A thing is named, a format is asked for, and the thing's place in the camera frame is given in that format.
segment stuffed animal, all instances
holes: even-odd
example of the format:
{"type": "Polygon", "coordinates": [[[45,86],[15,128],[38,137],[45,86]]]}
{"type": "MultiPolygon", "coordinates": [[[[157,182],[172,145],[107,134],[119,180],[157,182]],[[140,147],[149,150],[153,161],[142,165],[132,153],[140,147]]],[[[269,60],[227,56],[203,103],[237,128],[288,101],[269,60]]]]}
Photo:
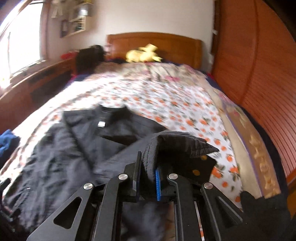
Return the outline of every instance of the stuffed animal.
{"type": "Polygon", "coordinates": [[[139,50],[130,50],[126,53],[127,62],[151,62],[158,61],[160,62],[162,58],[158,57],[154,52],[157,50],[157,47],[148,44],[146,47],[140,47],[139,50]]]}

